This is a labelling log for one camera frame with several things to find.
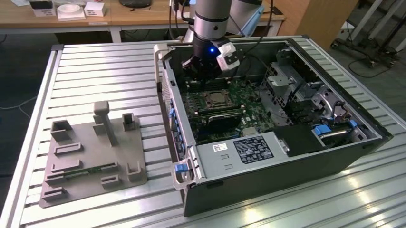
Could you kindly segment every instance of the side panel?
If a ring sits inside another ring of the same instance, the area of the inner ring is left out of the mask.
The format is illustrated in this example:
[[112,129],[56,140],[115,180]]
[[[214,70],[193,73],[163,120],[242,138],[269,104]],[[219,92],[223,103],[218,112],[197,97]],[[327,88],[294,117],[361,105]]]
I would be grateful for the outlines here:
[[360,157],[376,151],[385,142],[377,139],[374,143],[366,142],[241,176],[193,186],[185,198],[185,216],[197,215],[333,175]]

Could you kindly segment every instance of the white box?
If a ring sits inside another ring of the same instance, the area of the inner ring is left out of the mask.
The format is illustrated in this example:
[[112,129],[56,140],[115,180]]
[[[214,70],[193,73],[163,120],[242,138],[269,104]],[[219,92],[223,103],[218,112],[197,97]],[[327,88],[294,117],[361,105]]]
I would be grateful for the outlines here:
[[84,7],[84,13],[87,16],[104,17],[106,5],[102,2],[88,2]]
[[56,16],[55,4],[51,1],[31,1],[30,4],[36,17]]
[[353,33],[353,30],[354,30],[354,26],[349,22],[345,22],[342,25],[342,29],[337,35],[337,38],[342,40],[348,40],[350,34]]
[[83,8],[75,4],[64,4],[58,7],[58,20],[71,21],[71,20],[84,20]]

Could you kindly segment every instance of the wooden table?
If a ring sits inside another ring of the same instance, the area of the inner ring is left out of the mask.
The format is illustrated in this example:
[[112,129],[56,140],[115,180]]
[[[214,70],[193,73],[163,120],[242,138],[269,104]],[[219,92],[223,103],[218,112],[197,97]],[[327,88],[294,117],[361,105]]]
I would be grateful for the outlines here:
[[[58,32],[110,31],[114,43],[122,42],[122,30],[169,28],[169,0],[154,0],[151,7],[133,10],[119,0],[104,0],[104,17],[59,22],[58,17],[35,17],[30,6],[18,7],[10,0],[0,0],[0,34],[31,34]],[[269,12],[261,17],[259,26],[266,25]],[[273,15],[269,36],[275,36],[285,20],[283,15]],[[179,19],[181,28],[189,25]]]

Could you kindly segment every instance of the aluminum extrusion table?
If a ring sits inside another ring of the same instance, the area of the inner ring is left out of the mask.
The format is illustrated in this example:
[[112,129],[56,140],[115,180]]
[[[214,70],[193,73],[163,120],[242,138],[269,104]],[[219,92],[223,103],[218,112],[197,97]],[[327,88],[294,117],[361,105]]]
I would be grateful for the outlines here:
[[[183,217],[173,187],[158,103],[153,46],[158,42],[64,46],[51,52],[3,210],[0,227],[397,227],[406,224],[406,123],[319,46],[293,37],[394,135],[340,174]],[[92,102],[110,100],[110,117],[141,119],[149,182],[51,208],[39,207],[51,122],[92,121]]]

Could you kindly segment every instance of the white sticker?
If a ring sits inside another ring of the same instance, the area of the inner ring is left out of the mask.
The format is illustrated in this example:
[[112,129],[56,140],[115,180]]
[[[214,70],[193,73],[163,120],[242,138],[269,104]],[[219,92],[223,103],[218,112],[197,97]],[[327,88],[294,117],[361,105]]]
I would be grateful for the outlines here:
[[219,144],[219,145],[214,145],[214,151],[218,152],[218,151],[223,151],[227,149],[227,145],[226,143],[223,144]]
[[90,22],[88,25],[108,25],[108,22]]

